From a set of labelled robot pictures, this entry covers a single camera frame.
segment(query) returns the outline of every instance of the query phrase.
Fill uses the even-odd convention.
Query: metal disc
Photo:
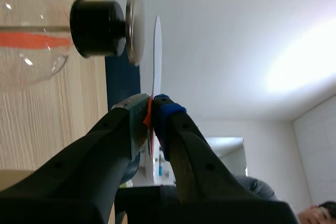
[[[131,64],[138,65],[145,44],[143,0],[127,0],[125,23],[128,58]]]

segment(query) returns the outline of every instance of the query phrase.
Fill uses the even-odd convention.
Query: orange liquid
[[[70,46],[71,41],[65,38],[54,38],[31,33],[5,32],[0,33],[0,47],[25,49],[50,49]]]

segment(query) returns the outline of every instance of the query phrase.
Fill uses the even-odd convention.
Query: person
[[[327,201],[298,214],[301,224],[336,224],[336,202]]]
[[[264,181],[244,175],[235,175],[235,179],[250,193],[260,199],[277,201],[274,190]]]
[[[252,177],[234,175],[236,180],[250,193],[260,199],[278,200],[274,190],[264,181]],[[336,224],[336,202],[327,201],[312,206],[297,214],[301,224]]]

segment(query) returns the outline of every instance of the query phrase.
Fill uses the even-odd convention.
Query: glass flask
[[[0,92],[49,79],[75,46],[83,57],[119,56],[131,64],[144,47],[142,0],[128,0],[126,20],[115,1],[0,0]]]

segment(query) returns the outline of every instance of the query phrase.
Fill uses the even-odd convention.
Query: wood grain surface
[[[62,0],[68,10],[73,1]],[[20,91],[0,90],[0,169],[39,168],[106,113],[104,57],[84,59],[73,47],[51,79]]]

